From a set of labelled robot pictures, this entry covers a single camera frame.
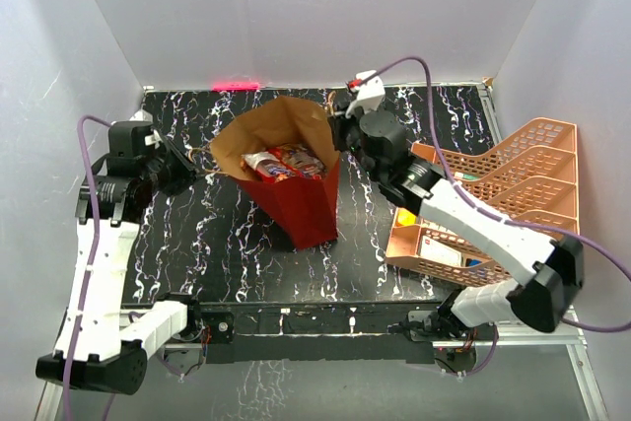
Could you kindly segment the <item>red cookie snack bag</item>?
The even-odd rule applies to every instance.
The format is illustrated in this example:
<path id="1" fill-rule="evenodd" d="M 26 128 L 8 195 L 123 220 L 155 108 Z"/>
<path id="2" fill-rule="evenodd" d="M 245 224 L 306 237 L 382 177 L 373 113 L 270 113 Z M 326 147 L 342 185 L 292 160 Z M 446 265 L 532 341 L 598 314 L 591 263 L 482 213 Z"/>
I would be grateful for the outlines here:
<path id="1" fill-rule="evenodd" d="M 261 152 L 243 154 L 241 166 L 251 169 L 267 183 L 291 177 L 321 180 L 326 175 L 323 162 L 303 144 L 284 144 Z"/>

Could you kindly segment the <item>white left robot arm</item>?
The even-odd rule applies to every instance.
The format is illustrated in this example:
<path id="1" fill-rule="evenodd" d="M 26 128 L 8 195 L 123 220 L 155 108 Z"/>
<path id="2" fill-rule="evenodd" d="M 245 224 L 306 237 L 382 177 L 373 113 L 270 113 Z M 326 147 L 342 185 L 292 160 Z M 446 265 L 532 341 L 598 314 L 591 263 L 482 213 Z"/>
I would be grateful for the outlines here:
<path id="1" fill-rule="evenodd" d="M 35 374 L 66 388 L 131 395 L 144 381 L 148 360 L 170 339 L 191 341 L 203 329 L 198 302 L 182 293 L 167 293 L 120 324 L 128 260 L 145 209 L 157 193 L 189 189 L 197 171 L 149 121 L 118 121 L 107 138 L 106 154 L 83 159 L 70 300 L 54 348 L 37 359 Z"/>

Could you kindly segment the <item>red brown paper bag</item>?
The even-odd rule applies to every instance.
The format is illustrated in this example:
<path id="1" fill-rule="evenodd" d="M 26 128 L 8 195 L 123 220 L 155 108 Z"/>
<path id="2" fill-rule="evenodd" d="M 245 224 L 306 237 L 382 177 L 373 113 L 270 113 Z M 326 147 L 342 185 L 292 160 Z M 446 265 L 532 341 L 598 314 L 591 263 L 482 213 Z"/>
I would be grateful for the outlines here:
<path id="1" fill-rule="evenodd" d="M 265 182 L 241 166 L 242 155 L 284 144 L 303 144 L 323 162 L 325 177 Z M 221 173 L 230 176 L 290 237 L 297 249 L 333 241 L 337 233 L 340 154 L 324 108 L 278 97 L 236 116 L 209 142 Z"/>

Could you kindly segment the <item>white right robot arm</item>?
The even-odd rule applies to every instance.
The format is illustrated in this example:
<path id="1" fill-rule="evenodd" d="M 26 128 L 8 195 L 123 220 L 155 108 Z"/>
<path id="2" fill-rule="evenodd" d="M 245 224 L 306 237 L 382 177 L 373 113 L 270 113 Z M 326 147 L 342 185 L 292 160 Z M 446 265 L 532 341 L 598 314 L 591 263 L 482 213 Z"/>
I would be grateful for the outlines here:
<path id="1" fill-rule="evenodd" d="M 333 146 L 350 153 L 392 204 L 436 223 L 499 263 L 509 279 L 451 293 L 423 322 L 427 333 L 453 339 L 485 323 L 517 320 L 553 332 L 584 284 L 580 236 L 518 223 L 467 192 L 445 165 L 413 154 L 406 133 L 387 110 L 328 118 Z"/>

